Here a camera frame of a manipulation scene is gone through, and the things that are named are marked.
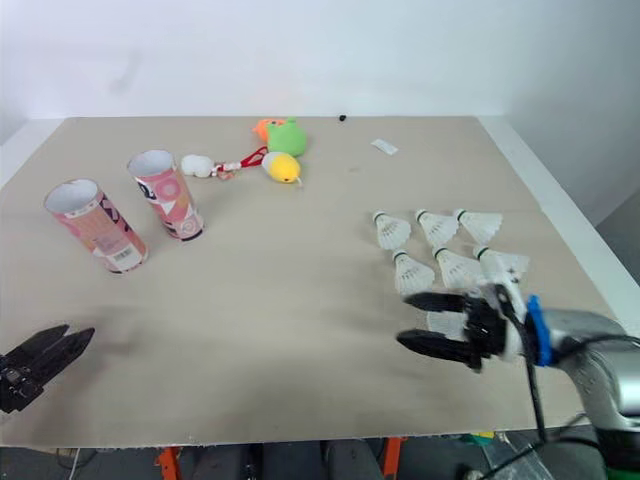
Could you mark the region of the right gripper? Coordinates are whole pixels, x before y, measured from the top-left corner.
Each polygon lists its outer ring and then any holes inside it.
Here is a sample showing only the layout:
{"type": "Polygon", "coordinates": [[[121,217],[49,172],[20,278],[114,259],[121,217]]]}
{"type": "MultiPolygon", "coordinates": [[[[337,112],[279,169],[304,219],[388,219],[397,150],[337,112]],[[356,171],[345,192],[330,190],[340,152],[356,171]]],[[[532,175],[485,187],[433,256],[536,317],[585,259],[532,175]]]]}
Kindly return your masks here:
{"type": "Polygon", "coordinates": [[[409,329],[396,340],[419,355],[462,363],[473,371],[482,361],[505,350],[506,320],[502,317],[495,284],[486,284],[465,295],[425,291],[406,296],[403,302],[425,312],[465,312],[467,341],[453,340],[439,332],[409,329]]]}

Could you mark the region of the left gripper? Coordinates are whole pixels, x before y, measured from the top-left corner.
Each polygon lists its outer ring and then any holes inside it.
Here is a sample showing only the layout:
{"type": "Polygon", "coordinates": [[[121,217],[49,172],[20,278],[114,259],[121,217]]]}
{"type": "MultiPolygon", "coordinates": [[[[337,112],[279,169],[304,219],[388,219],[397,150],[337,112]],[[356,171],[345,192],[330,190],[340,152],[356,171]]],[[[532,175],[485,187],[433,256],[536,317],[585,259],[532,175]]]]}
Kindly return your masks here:
{"type": "Polygon", "coordinates": [[[1,411],[24,410],[44,386],[87,348],[94,328],[65,335],[68,325],[41,330],[1,356],[1,411]]]}

